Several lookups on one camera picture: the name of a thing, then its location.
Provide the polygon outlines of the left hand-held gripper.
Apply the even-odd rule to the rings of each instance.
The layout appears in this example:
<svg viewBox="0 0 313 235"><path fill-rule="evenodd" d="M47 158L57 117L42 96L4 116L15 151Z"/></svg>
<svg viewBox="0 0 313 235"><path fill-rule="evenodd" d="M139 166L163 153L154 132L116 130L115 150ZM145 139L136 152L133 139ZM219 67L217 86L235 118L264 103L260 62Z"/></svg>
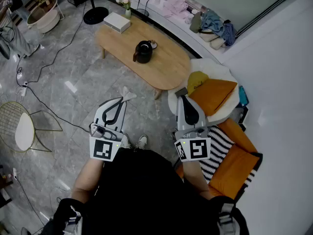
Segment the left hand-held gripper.
<svg viewBox="0 0 313 235"><path fill-rule="evenodd" d="M126 102L122 100L123 97L117 97L99 105L94 123L89 126L91 158L102 161L114 160L123 138L123 133L120 131L126 112Z"/></svg>

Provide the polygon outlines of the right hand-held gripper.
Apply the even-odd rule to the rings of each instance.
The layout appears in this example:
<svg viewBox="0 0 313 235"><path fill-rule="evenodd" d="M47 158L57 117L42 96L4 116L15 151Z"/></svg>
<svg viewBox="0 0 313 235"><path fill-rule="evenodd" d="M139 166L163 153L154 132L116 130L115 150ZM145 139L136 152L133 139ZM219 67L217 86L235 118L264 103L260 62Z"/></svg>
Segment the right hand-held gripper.
<svg viewBox="0 0 313 235"><path fill-rule="evenodd" d="M177 102L177 124L174 143L181 161L199 161L210 158L211 138L202 108L184 95Z"/></svg>

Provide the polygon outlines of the white paper scrap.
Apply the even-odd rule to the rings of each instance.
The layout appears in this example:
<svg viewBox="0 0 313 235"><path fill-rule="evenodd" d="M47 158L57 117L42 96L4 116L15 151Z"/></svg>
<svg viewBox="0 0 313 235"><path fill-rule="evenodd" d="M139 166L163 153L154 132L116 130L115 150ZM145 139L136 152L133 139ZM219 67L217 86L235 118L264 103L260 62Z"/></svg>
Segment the white paper scrap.
<svg viewBox="0 0 313 235"><path fill-rule="evenodd" d="M123 95L123 102L135 99L137 97L137 95L132 93L132 92L130 92L129 89L126 86L123 87L122 93L123 93L122 94Z"/></svg>

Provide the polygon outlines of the black teapot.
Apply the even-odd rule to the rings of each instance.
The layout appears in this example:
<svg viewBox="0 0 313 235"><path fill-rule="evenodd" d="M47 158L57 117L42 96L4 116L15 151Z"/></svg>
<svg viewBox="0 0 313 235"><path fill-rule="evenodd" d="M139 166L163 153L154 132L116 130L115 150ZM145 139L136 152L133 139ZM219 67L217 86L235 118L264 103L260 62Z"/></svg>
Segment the black teapot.
<svg viewBox="0 0 313 235"><path fill-rule="evenodd" d="M151 41L141 41L135 48L135 53L133 54L133 61L139 62L141 64L148 63L152 57L153 48Z"/></svg>

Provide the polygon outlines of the person's right forearm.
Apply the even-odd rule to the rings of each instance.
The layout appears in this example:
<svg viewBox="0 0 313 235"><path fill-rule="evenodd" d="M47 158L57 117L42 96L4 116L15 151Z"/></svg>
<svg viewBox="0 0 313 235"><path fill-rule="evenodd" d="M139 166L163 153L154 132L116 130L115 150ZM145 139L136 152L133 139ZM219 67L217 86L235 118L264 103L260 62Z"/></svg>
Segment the person's right forearm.
<svg viewBox="0 0 313 235"><path fill-rule="evenodd" d="M183 174L185 179L193 186L196 192L207 200L214 196L210 193L208 184L204 178L199 161L183 162Z"/></svg>

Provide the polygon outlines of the person's left forearm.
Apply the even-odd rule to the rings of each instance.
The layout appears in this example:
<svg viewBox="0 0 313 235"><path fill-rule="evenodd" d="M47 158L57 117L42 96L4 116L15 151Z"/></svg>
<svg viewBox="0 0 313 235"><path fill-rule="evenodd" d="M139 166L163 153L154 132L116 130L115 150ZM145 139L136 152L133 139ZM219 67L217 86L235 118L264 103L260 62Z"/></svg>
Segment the person's left forearm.
<svg viewBox="0 0 313 235"><path fill-rule="evenodd" d="M95 194L104 161L89 158L80 171L71 194L72 199L86 203Z"/></svg>

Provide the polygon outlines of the oval wooden coffee table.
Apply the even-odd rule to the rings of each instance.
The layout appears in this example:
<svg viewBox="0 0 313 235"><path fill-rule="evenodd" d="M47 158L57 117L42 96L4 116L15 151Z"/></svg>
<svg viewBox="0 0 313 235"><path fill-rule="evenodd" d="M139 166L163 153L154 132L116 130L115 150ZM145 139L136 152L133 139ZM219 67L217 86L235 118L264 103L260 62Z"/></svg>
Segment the oval wooden coffee table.
<svg viewBox="0 0 313 235"><path fill-rule="evenodd" d="M130 21L131 26L123 33L107 25L100 26L95 39L102 48L102 56L107 51L121 61L154 88L154 97L158 99L163 91L178 87L188 78L190 58L179 45L149 24L134 16ZM143 40L157 43L151 60L146 64L133 61L135 47Z"/></svg>

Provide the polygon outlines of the person's left white shoe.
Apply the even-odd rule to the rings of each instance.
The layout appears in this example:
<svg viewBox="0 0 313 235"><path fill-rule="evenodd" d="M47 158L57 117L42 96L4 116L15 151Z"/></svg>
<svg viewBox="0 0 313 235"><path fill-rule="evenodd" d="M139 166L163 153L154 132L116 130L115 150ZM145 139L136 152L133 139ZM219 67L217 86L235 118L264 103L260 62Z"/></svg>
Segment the person's left white shoe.
<svg viewBox="0 0 313 235"><path fill-rule="evenodd" d="M132 144L130 142L129 136L125 133L123 134L123 138L121 140L121 148L130 149L132 148Z"/></svg>

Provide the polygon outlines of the person's white shoe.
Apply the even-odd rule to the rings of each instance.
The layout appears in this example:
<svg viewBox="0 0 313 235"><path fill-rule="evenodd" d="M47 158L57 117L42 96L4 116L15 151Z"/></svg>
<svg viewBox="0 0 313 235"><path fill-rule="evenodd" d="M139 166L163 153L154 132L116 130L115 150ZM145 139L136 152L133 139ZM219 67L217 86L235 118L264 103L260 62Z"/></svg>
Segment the person's white shoe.
<svg viewBox="0 0 313 235"><path fill-rule="evenodd" d="M148 137L147 135L142 135L136 144L136 149L145 149L146 145L148 143Z"/></svg>
<svg viewBox="0 0 313 235"><path fill-rule="evenodd" d="M130 149L132 148L132 144L130 142L129 136L125 133L123 134L123 138L121 140L121 148Z"/></svg>

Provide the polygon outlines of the orange cushion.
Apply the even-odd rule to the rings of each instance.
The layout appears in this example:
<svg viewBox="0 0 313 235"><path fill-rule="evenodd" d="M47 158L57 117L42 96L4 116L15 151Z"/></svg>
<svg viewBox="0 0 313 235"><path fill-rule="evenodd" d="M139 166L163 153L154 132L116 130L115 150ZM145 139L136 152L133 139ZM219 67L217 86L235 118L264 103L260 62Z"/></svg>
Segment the orange cushion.
<svg viewBox="0 0 313 235"><path fill-rule="evenodd" d="M233 81L207 79L189 97L201 107L206 116L212 116L225 104L237 85Z"/></svg>

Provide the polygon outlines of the yellow cushion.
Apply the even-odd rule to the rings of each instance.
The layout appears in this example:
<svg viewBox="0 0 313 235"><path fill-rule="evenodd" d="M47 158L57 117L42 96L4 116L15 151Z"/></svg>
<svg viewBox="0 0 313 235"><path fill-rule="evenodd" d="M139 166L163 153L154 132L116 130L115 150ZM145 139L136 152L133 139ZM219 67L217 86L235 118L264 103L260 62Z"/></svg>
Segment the yellow cushion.
<svg viewBox="0 0 313 235"><path fill-rule="evenodd" d="M192 72L187 81L188 96L190 96L197 87L201 86L209 77L202 71Z"/></svg>

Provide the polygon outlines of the person's right white shoe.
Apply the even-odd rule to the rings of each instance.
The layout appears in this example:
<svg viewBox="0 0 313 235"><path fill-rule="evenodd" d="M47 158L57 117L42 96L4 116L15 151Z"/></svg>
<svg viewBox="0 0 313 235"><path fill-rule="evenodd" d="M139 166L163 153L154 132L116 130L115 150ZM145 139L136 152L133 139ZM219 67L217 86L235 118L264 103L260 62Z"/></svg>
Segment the person's right white shoe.
<svg viewBox="0 0 313 235"><path fill-rule="evenodd" d="M148 137L147 135L142 135L136 144L136 149L145 149L146 145L148 143Z"/></svg>

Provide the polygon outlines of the black box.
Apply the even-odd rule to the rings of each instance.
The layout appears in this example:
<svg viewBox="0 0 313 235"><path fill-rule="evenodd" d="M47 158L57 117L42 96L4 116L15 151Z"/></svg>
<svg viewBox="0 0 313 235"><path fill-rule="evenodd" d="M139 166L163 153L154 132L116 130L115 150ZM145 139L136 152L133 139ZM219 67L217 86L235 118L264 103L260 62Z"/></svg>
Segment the black box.
<svg viewBox="0 0 313 235"><path fill-rule="evenodd" d="M246 131L245 119L248 114L248 107L247 106L240 107L240 108L237 108L237 110L239 114L238 125L240 126L242 131L245 132Z"/></svg>

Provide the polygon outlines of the teal book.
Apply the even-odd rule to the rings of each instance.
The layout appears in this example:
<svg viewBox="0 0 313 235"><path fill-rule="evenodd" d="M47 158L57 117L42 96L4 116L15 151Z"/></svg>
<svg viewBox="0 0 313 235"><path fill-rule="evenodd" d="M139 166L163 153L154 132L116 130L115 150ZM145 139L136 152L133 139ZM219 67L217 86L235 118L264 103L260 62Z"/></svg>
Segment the teal book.
<svg viewBox="0 0 313 235"><path fill-rule="evenodd" d="M243 86L239 87L239 104L241 107L245 107L249 103L249 99L246 95L246 92Z"/></svg>

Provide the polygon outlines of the beige bag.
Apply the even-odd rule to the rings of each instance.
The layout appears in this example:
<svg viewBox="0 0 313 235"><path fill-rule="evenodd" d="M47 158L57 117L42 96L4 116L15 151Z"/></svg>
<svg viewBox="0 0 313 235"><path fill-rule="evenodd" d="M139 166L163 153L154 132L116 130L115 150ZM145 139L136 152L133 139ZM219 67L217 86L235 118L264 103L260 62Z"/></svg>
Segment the beige bag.
<svg viewBox="0 0 313 235"><path fill-rule="evenodd" d="M199 36L214 50L219 50L220 48L226 48L225 40L216 35L211 29L201 30Z"/></svg>

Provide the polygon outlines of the person's black clothed body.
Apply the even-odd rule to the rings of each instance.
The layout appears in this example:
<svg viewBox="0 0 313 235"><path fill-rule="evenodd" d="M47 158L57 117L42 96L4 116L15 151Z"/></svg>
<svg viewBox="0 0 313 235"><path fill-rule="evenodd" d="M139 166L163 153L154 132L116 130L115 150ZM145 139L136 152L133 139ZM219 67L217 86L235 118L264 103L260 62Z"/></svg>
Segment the person's black clothed body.
<svg viewBox="0 0 313 235"><path fill-rule="evenodd" d="M249 235L235 202L210 200L179 177L158 153L119 149L104 162L86 203L66 198L53 217L52 235Z"/></svg>

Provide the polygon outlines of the dark blue patterned cloth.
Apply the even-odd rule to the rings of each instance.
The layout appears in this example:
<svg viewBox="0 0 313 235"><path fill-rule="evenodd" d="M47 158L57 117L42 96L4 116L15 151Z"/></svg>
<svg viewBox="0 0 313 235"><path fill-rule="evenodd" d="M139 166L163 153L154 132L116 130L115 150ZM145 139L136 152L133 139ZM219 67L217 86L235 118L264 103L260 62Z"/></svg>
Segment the dark blue patterned cloth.
<svg viewBox="0 0 313 235"><path fill-rule="evenodd" d="M236 30L232 23L224 23L224 31L222 38L225 40L224 44L228 47L235 43L236 40Z"/></svg>

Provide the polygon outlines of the olive green bag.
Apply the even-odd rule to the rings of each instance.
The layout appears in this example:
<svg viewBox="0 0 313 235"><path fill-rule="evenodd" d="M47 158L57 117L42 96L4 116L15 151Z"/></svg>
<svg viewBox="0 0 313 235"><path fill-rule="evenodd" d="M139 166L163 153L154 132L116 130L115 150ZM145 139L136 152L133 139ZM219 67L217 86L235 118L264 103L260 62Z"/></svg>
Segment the olive green bag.
<svg viewBox="0 0 313 235"><path fill-rule="evenodd" d="M194 33L201 32L201 12L198 12L194 15L189 28Z"/></svg>

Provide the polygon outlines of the white flat box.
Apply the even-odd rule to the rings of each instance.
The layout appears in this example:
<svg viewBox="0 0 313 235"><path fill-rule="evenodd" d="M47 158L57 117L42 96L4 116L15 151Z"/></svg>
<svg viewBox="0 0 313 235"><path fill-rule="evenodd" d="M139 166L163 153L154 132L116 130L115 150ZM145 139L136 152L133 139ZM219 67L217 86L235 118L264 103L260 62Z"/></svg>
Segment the white flat box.
<svg viewBox="0 0 313 235"><path fill-rule="evenodd" d="M104 19L104 24L119 33L123 33L131 26L131 21L114 12L110 13Z"/></svg>

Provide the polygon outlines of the light blue cloth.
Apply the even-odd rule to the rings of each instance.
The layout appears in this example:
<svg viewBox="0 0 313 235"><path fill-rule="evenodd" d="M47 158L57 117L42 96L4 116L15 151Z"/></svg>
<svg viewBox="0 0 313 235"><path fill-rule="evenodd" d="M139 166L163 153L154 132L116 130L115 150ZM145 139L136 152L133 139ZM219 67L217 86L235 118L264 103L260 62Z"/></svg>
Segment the light blue cloth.
<svg viewBox="0 0 313 235"><path fill-rule="evenodd" d="M207 10L201 20L201 30L204 31L208 29L220 37L224 32L224 24L213 10Z"/></svg>

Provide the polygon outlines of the black floor fan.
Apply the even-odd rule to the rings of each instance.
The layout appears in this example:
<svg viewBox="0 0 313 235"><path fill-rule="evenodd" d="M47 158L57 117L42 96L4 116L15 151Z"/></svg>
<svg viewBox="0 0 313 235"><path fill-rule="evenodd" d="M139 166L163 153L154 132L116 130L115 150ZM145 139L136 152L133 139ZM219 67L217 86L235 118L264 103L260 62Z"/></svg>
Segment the black floor fan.
<svg viewBox="0 0 313 235"><path fill-rule="evenodd" d="M94 1L90 0L92 8L83 15L83 21L88 25L101 23L109 14L105 7L95 7Z"/></svg>

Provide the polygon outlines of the pink cloth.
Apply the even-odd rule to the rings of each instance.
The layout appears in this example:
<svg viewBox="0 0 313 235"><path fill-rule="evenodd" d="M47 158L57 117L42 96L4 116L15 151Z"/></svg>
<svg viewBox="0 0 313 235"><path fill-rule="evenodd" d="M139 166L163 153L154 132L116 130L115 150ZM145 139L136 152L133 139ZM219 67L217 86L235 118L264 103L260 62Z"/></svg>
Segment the pink cloth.
<svg viewBox="0 0 313 235"><path fill-rule="evenodd" d="M171 17L173 15L179 18L187 18L189 12L187 11L188 4L185 0L164 0L162 15L164 17Z"/></svg>

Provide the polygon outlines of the pink flowers in vase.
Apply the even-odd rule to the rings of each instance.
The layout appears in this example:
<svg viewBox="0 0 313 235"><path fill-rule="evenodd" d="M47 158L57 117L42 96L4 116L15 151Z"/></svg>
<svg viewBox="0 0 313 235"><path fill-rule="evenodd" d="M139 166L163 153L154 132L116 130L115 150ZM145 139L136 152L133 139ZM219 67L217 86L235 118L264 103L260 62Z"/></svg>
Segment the pink flowers in vase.
<svg viewBox="0 0 313 235"><path fill-rule="evenodd" d="M127 19L130 19L131 18L131 0L116 0L116 2L120 5L122 5L126 12L125 12L125 17Z"/></svg>

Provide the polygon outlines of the white oval planter tub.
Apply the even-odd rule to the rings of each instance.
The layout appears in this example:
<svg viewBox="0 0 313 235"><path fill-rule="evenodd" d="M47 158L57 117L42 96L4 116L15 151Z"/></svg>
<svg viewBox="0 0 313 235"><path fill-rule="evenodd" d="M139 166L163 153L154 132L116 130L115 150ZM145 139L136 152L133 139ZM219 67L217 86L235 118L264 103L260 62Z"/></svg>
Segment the white oval planter tub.
<svg viewBox="0 0 313 235"><path fill-rule="evenodd" d="M40 33L45 34L64 18L58 0L45 0L30 12L26 23L28 27L35 26Z"/></svg>

